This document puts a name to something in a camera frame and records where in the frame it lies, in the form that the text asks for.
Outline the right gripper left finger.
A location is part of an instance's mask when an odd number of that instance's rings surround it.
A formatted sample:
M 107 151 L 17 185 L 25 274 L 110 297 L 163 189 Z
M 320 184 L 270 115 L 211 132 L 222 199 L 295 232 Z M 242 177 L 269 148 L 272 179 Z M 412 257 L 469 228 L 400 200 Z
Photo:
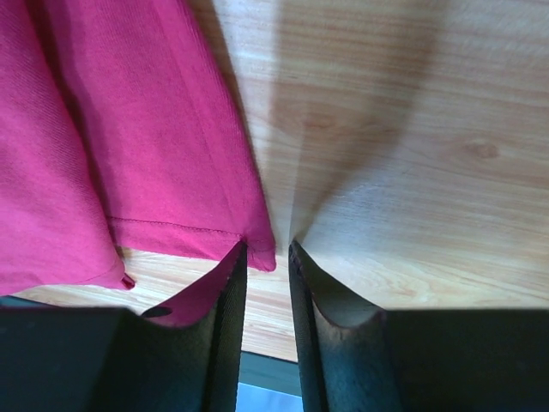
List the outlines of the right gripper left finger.
M 4 307 L 4 411 L 233 411 L 247 286 L 236 244 L 206 275 L 136 314 Z

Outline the crimson red t shirt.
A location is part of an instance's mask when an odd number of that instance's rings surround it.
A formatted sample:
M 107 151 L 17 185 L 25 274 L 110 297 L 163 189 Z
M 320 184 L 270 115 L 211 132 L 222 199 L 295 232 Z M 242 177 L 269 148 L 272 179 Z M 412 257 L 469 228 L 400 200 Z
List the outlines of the crimson red t shirt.
M 119 247 L 275 269 L 237 107 L 185 1 L 1 4 L 1 292 L 129 290 Z

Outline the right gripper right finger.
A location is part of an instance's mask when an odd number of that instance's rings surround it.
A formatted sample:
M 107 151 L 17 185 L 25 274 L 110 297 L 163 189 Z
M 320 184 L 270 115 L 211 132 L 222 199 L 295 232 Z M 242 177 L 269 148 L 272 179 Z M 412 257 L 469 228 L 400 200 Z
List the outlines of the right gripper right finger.
M 545 411 L 545 309 L 384 309 L 288 251 L 307 411 Z

